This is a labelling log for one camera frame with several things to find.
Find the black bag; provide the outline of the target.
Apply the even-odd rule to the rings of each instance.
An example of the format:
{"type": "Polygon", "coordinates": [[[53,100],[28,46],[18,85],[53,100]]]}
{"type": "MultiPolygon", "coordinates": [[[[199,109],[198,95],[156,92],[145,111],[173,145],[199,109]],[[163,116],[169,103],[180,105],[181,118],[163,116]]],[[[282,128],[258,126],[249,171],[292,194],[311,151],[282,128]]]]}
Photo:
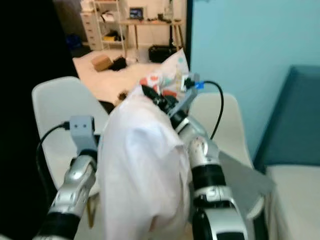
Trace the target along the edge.
{"type": "Polygon", "coordinates": [[[111,71],[121,71],[128,66],[127,59],[123,56],[117,57],[115,60],[112,61],[112,64],[109,66],[109,70],[111,71]]]}

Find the teal upholstered sofa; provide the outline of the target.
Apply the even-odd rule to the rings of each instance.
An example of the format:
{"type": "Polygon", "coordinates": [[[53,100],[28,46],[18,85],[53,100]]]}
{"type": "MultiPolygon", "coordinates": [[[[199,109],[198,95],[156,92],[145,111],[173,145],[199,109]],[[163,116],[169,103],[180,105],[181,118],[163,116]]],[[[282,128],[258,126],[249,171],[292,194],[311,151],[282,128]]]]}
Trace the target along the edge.
{"type": "Polygon", "coordinates": [[[290,67],[253,164],[320,167],[320,65],[290,67]]]}

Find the white plastic chair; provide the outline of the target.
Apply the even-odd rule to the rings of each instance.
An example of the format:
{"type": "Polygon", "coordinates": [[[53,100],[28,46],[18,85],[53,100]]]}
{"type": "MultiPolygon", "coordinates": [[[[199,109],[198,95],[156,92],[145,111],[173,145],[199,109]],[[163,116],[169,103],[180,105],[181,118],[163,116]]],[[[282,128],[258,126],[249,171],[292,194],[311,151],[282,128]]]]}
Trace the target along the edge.
{"type": "MultiPolygon", "coordinates": [[[[38,160],[46,165],[56,192],[64,183],[66,172],[78,157],[76,145],[70,135],[70,118],[75,115],[90,115],[94,118],[94,137],[99,141],[98,130],[109,118],[109,114],[94,94],[77,77],[60,77],[38,84],[32,90],[32,104],[39,142],[38,160]]],[[[93,185],[90,199],[98,193],[93,185]]]]}
{"type": "MultiPolygon", "coordinates": [[[[220,113],[221,100],[218,93],[200,93],[190,105],[189,115],[194,117],[212,134],[220,113]]],[[[223,94],[221,121],[214,134],[214,142],[226,154],[242,164],[253,167],[247,147],[242,113],[235,96],[223,94]]]]}

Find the white metal shelf rack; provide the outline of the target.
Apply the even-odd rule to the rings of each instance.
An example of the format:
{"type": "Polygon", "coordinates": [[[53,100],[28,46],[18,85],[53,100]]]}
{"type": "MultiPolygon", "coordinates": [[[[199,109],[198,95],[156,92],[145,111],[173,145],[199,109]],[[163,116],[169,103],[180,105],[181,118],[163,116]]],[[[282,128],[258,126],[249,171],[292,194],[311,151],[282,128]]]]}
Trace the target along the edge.
{"type": "Polygon", "coordinates": [[[126,33],[121,25],[121,0],[93,0],[93,14],[102,50],[126,54],[126,33]]]}

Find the open laptop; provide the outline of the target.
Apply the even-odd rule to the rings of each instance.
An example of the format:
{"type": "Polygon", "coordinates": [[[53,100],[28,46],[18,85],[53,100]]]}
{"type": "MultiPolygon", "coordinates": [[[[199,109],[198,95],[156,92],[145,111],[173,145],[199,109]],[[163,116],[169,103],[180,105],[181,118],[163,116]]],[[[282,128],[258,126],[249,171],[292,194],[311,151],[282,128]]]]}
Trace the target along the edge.
{"type": "Polygon", "coordinates": [[[131,20],[143,21],[146,18],[144,7],[129,7],[128,18],[131,20]]]}

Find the white patterned pillow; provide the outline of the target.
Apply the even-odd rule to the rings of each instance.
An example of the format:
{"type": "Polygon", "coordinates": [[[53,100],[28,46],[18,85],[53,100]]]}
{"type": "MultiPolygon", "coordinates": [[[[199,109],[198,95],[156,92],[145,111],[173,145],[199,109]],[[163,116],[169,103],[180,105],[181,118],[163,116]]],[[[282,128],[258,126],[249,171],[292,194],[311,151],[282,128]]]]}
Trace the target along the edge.
{"type": "Polygon", "coordinates": [[[186,146],[169,117],[143,93],[178,86],[185,52],[138,81],[109,114],[98,145],[103,240],[181,240],[190,215],[186,146]]]}

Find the brown cardboard box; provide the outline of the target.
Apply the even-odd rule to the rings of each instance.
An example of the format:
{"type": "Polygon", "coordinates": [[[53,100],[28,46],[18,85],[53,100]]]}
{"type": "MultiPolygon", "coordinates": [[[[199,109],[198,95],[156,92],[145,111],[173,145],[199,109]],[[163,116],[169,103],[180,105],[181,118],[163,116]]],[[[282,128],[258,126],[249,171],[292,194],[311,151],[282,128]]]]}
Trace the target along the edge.
{"type": "Polygon", "coordinates": [[[93,70],[97,73],[108,70],[112,64],[114,64],[113,60],[105,54],[96,55],[91,59],[91,65],[93,70]]]}

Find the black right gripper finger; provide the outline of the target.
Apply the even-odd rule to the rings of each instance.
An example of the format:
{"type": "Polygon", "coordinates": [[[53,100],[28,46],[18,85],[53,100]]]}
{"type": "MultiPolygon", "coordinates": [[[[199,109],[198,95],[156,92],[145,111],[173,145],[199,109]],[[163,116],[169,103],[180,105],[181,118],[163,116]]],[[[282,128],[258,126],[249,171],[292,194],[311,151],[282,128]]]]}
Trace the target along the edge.
{"type": "Polygon", "coordinates": [[[142,93],[154,103],[161,102],[161,95],[153,89],[153,87],[147,85],[141,85],[142,93]]]}

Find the white drawer unit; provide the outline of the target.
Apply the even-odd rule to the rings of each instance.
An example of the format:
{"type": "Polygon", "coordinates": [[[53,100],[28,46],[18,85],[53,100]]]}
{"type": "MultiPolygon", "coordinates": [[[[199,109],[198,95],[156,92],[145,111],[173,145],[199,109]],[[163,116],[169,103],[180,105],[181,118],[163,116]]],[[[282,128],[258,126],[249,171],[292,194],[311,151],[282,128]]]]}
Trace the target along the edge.
{"type": "Polygon", "coordinates": [[[89,48],[93,51],[102,51],[102,36],[99,31],[98,18],[93,12],[81,11],[79,13],[89,48]]]}

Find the black hard case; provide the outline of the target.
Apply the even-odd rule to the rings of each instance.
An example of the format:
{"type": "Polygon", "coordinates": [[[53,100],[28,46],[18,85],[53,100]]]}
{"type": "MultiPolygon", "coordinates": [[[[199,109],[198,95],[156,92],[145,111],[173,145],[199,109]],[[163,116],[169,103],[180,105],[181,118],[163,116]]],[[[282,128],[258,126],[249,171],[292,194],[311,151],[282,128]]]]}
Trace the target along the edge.
{"type": "Polygon", "coordinates": [[[173,45],[152,45],[148,48],[148,58],[151,63],[162,64],[176,52],[178,48],[173,45]]]}

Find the wooden desk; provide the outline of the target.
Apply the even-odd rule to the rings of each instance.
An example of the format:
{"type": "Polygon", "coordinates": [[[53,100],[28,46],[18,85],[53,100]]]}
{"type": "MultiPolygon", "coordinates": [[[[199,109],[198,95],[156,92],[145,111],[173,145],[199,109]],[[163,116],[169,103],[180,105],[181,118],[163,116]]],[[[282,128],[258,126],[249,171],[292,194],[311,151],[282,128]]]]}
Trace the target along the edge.
{"type": "Polygon", "coordinates": [[[123,56],[128,57],[128,41],[131,38],[128,36],[130,32],[130,26],[134,28],[134,36],[132,39],[134,40],[134,48],[135,50],[139,50],[138,43],[138,26],[168,26],[169,27],[169,43],[175,46],[178,50],[185,47],[185,38],[183,37],[182,32],[183,21],[179,19],[171,20],[170,22],[163,22],[160,20],[136,20],[136,19],[123,19],[118,21],[119,27],[124,27],[121,30],[121,33],[125,38],[122,39],[121,43],[123,46],[123,56]]]}

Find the white seat cushion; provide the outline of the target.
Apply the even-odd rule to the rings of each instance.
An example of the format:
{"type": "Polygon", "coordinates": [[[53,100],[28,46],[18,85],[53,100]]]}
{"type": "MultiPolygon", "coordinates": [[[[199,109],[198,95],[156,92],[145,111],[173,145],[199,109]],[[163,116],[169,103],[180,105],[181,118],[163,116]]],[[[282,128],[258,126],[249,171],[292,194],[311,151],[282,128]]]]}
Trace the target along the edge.
{"type": "Polygon", "coordinates": [[[269,240],[320,240],[320,166],[266,169],[274,188],[265,202],[269,240]]]}

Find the grey flat sheet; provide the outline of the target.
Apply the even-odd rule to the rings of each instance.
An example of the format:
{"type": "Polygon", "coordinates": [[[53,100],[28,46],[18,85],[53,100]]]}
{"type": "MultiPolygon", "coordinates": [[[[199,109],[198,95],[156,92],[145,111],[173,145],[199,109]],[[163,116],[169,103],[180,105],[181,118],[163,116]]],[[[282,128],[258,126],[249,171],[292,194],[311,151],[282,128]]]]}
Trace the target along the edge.
{"type": "Polygon", "coordinates": [[[220,151],[218,158],[236,206],[246,218],[256,218],[271,194],[275,183],[265,174],[220,151]]]}

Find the small brown wooden object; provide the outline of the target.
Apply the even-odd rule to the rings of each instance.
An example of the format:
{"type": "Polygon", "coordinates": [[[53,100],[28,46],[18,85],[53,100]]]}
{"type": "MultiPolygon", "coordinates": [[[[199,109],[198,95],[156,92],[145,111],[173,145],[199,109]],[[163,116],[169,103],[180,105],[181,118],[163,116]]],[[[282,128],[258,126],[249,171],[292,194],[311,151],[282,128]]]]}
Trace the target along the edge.
{"type": "Polygon", "coordinates": [[[123,101],[126,100],[126,98],[128,97],[128,94],[130,92],[128,92],[127,90],[123,90],[121,92],[119,92],[118,96],[117,96],[117,105],[120,105],[123,101]]]}

